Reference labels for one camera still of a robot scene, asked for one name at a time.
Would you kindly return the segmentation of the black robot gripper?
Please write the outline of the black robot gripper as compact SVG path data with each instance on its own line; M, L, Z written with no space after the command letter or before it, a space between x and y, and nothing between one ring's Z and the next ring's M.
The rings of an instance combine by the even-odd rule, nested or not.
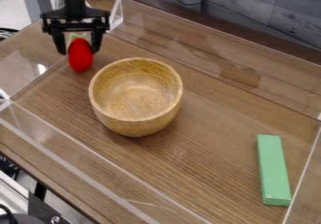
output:
M67 11L64 7L40 15L43 32L52 35L59 53L67 53L65 32L91 31L92 52L100 50L103 35L110 29L110 13L104 10L85 7L83 11Z

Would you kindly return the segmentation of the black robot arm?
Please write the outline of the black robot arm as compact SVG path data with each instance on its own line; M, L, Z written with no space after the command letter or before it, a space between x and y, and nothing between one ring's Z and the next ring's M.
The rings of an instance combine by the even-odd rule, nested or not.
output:
M40 14L43 32L48 33L59 53L68 52L64 34L89 32L91 50L100 50L104 33L111 29L110 12L88 7L85 0L64 0L65 5Z

